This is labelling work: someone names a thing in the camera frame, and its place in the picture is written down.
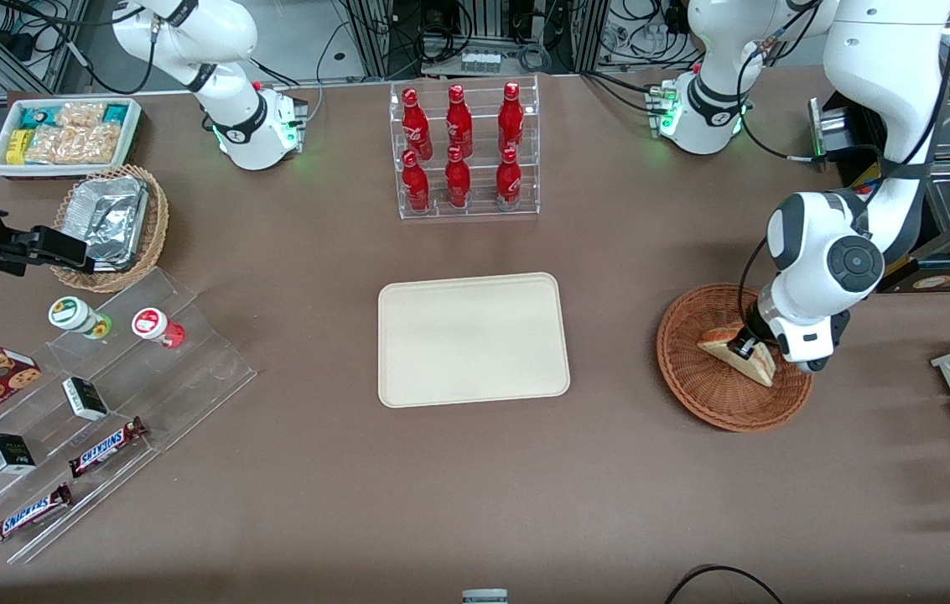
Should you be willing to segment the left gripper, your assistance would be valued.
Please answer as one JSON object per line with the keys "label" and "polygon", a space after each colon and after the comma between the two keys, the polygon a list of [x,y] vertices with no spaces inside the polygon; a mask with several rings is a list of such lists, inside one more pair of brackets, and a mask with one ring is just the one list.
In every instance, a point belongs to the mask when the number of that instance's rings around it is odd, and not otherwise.
{"label": "left gripper", "polygon": [[[846,326],[850,312],[840,312],[811,325],[798,325],[784,317],[778,317],[774,307],[750,307],[745,315],[748,331],[740,331],[733,339],[733,353],[743,360],[750,360],[763,339],[775,339],[781,355],[796,364],[805,373],[820,372],[833,356]],[[776,320],[776,332],[771,326]]]}

